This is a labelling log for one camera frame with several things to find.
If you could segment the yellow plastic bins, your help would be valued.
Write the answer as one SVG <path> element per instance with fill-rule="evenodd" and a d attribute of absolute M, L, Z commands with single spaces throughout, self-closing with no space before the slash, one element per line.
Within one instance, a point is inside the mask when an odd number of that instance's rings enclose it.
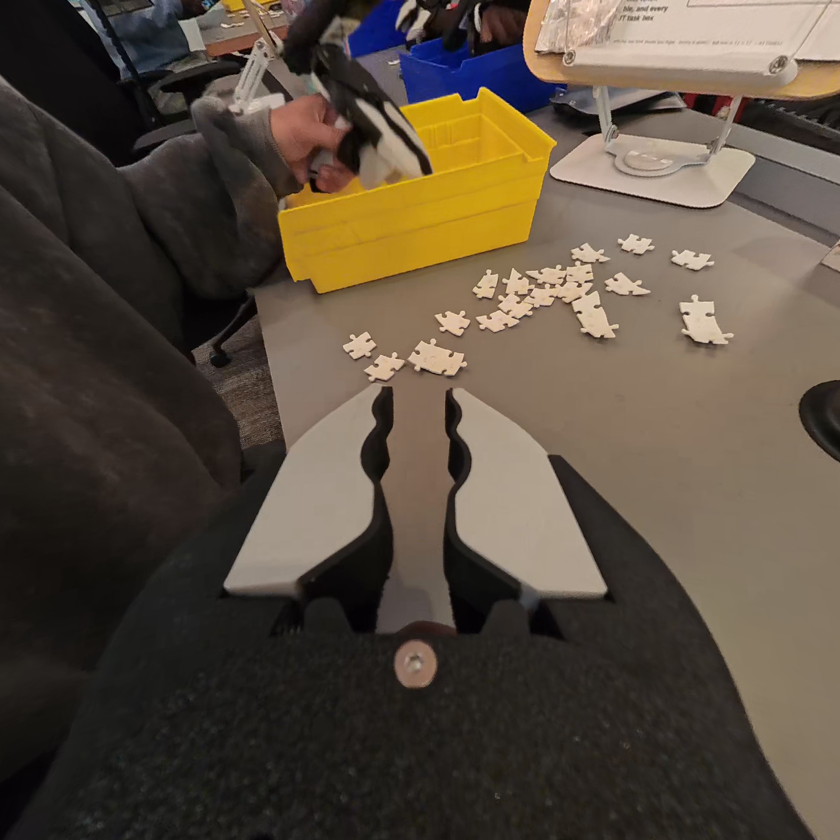
<path fill-rule="evenodd" d="M 318 293 L 485 253 L 529 239 L 556 140 L 481 88 L 406 105 L 434 173 L 365 191 L 305 188 L 278 213 L 294 281 Z"/>

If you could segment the joined white puzzle pieces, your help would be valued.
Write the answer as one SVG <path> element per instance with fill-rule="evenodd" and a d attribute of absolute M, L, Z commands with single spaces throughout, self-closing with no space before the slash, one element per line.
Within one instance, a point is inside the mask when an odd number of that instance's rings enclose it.
<path fill-rule="evenodd" d="M 408 356 L 407 362 L 415 372 L 425 371 L 447 377 L 457 375 L 468 364 L 463 353 L 441 348 L 437 346 L 435 339 L 419 342 Z"/>

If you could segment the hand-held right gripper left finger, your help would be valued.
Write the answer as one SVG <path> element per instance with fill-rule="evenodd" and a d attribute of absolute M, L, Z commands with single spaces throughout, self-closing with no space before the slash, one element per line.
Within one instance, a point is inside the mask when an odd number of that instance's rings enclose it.
<path fill-rule="evenodd" d="M 382 488 L 393 389 L 371 385 L 288 450 L 224 581 L 228 595 L 333 599 L 372 633 L 393 562 Z"/>

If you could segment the person's dark clothing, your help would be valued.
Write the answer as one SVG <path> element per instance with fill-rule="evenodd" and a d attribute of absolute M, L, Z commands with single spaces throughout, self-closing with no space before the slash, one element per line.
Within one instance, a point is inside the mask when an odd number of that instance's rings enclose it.
<path fill-rule="evenodd" d="M 60 744 L 128 604 L 242 455 L 121 168 L 15 89 L 1 104 L 5 781 Z"/>

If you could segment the black round table grommet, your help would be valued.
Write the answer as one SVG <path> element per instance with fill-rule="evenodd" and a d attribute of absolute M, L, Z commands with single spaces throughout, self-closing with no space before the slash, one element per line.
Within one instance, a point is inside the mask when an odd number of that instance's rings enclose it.
<path fill-rule="evenodd" d="M 808 389 L 799 403 L 801 425 L 812 441 L 839 461 L 839 380 Z"/>

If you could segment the person's left forearm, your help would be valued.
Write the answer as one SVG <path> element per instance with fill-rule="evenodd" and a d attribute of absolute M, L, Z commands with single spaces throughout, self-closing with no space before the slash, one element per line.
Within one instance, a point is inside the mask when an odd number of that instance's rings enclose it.
<path fill-rule="evenodd" d="M 119 169 L 150 236 L 201 299 L 232 299 L 281 261 L 280 204 L 301 187 L 271 132 L 274 113 L 200 98 L 195 133 Z"/>

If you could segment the person's left hand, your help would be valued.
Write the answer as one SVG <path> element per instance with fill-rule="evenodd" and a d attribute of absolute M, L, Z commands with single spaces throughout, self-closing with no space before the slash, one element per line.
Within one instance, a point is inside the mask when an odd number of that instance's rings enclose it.
<path fill-rule="evenodd" d="M 337 193 L 351 183 L 354 174 L 338 158 L 350 127 L 323 95 L 314 93 L 272 109 L 269 125 L 280 156 L 300 186 L 309 183 L 312 161 L 322 151 L 332 156 L 332 163 L 318 169 L 318 190 Z"/>

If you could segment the pile of white puzzle pieces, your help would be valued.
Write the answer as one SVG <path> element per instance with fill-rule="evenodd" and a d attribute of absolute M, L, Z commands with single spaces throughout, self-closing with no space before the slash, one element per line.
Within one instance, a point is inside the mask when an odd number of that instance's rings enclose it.
<path fill-rule="evenodd" d="M 493 301 L 497 309 L 521 321 L 556 301 L 571 304 L 592 289 L 593 281 L 593 269 L 588 264 L 567 268 L 550 266 L 527 272 L 511 269 L 504 280 L 487 269 L 471 291 L 477 299 Z"/>

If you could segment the white printed paper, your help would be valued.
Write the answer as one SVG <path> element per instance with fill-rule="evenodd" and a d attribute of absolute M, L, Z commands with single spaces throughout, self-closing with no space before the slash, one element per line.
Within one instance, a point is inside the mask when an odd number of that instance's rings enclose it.
<path fill-rule="evenodd" d="M 590 66 L 750 68 L 838 61 L 839 2 L 549 2 L 534 52 Z"/>

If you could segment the wooden board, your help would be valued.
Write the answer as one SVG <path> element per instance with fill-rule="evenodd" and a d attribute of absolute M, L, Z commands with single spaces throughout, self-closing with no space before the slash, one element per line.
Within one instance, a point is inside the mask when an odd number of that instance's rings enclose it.
<path fill-rule="evenodd" d="M 838 61 L 793 61 L 779 73 L 765 74 L 750 68 L 590 66 L 573 61 L 571 52 L 561 56 L 540 56 L 534 52 L 534 45 L 548 3 L 531 2 L 522 41 L 528 68 L 543 81 L 792 101 L 825 98 L 838 93 Z"/>

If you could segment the blue plastic bin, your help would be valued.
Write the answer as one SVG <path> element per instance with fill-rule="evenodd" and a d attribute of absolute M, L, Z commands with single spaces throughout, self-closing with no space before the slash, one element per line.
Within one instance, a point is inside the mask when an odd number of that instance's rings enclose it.
<path fill-rule="evenodd" d="M 376 5 L 361 25 L 347 38 L 348 55 L 353 59 L 405 45 L 405 35 L 396 27 L 403 1 L 383 1 Z"/>
<path fill-rule="evenodd" d="M 536 78 L 527 66 L 521 44 L 473 56 L 467 45 L 447 51 L 437 38 L 400 55 L 400 65 L 409 103 L 453 94 L 467 101 L 486 88 L 514 109 L 528 113 L 547 106 L 568 88 Z"/>

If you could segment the scattered white puzzle pieces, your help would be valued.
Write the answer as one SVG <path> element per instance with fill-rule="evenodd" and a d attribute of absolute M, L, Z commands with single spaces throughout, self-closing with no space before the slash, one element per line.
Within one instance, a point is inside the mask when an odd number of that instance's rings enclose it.
<path fill-rule="evenodd" d="M 725 345 L 734 338 L 732 332 L 719 327 L 713 301 L 701 301 L 698 295 L 692 295 L 690 301 L 679 303 L 679 314 L 684 323 L 681 333 L 695 343 Z"/>

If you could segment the white phone stand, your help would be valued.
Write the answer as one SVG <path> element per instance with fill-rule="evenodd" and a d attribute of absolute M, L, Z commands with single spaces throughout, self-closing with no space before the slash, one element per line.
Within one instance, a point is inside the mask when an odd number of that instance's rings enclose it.
<path fill-rule="evenodd" d="M 263 23 L 257 4 L 244 1 L 243 5 L 251 22 L 257 28 L 258 38 L 250 51 L 233 98 L 228 105 L 228 110 L 237 116 L 278 109 L 287 103 L 287 97 L 283 92 L 268 93 L 264 96 L 259 94 L 263 87 L 263 77 L 270 63 L 280 58 L 281 43 Z"/>

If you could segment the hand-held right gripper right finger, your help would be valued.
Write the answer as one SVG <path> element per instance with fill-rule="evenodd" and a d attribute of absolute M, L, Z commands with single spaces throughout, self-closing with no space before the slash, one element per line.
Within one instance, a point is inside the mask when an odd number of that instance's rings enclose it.
<path fill-rule="evenodd" d="M 465 388 L 445 396 L 444 576 L 455 626 L 475 634 L 499 602 L 527 623 L 550 602 L 599 602 L 602 572 L 550 455 Z"/>

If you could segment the loose white puzzle pieces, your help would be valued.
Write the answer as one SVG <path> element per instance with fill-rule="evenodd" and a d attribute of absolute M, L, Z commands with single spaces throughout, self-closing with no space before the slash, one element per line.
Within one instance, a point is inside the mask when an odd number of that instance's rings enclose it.
<path fill-rule="evenodd" d="M 576 298 L 571 306 L 583 333 L 597 340 L 611 340 L 616 337 L 618 324 L 609 323 L 598 291 L 588 292 Z"/>

